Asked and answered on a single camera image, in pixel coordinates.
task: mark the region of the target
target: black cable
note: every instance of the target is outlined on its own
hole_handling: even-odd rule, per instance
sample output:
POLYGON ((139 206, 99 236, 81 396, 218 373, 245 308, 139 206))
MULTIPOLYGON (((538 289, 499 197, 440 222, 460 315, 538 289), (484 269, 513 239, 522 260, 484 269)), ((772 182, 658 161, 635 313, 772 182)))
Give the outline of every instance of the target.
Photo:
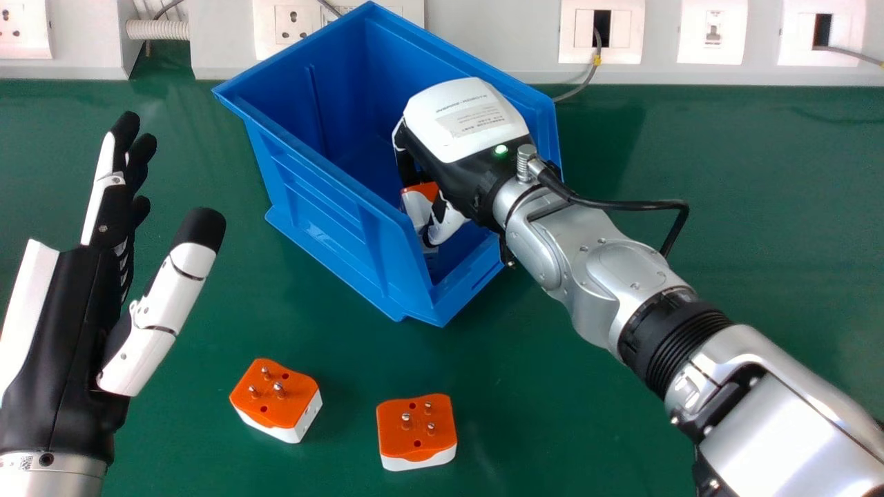
POLYGON ((682 228, 684 228, 684 225, 688 222, 688 216, 690 215, 690 206, 684 200, 608 201, 581 197, 577 192, 562 183, 558 176, 556 176, 555 172, 548 168, 544 169, 537 176, 537 181, 539 181, 541 185, 552 190, 556 195, 560 196, 568 203, 576 203, 591 209, 628 210, 632 212, 678 210, 678 217, 675 218, 675 222, 672 224, 672 228, 669 229, 669 234, 659 250, 663 257, 669 256, 669 252, 672 251, 672 246, 675 245, 675 240, 678 239, 678 235, 682 232, 682 228))

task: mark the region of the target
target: orange and white adapter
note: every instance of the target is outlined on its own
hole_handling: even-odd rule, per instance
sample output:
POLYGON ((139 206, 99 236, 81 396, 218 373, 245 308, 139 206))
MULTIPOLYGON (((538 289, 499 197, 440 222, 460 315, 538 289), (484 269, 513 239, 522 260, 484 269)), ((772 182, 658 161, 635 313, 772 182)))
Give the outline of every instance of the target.
POLYGON ((385 470, 417 470, 451 462, 457 452, 451 398, 430 394, 381 403, 377 440, 385 470))
POLYGON ((311 377, 258 358, 230 393, 242 421, 286 443, 300 443, 323 407, 311 377))

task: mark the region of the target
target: robotic hand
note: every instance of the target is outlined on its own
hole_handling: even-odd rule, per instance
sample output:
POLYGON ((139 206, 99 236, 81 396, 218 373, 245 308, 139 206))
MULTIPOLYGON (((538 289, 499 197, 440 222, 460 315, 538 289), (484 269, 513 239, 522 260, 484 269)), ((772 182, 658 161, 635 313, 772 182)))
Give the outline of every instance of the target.
POLYGON ((669 268, 686 204, 583 199, 537 154, 512 104, 475 78, 413 96, 393 142, 407 187, 438 183, 427 232, 450 236, 434 226, 456 213, 500 233, 502 253, 565 305, 577 332, 664 401, 696 444, 698 495, 884 496, 879 425, 669 268), (623 235, 609 209, 682 213, 657 251, 623 235))
POLYGON ((0 334, 0 489, 4 496, 92 497, 113 462, 113 434, 181 331, 215 262, 225 219, 188 213, 143 296, 132 284, 135 196, 156 138, 127 112, 104 137, 80 245, 31 240, 0 334))

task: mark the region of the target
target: metal bolt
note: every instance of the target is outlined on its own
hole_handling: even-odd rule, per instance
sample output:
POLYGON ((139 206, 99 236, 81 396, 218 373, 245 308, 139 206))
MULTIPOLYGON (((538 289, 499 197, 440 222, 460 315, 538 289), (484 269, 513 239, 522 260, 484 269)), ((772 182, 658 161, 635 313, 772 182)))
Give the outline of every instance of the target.
POLYGON ((529 183, 534 178, 528 170, 528 161, 537 155, 537 147, 530 143, 520 145, 515 154, 515 177, 520 183, 529 183))

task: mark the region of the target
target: white label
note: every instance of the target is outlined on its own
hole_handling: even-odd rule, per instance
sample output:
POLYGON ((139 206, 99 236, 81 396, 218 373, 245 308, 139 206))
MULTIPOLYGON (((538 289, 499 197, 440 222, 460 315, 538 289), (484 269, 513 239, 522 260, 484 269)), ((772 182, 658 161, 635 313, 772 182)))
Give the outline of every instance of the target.
POLYGON ((488 103, 452 112, 437 119, 437 122, 451 133, 452 138, 460 138, 497 126, 508 125, 510 119, 499 105, 488 103))

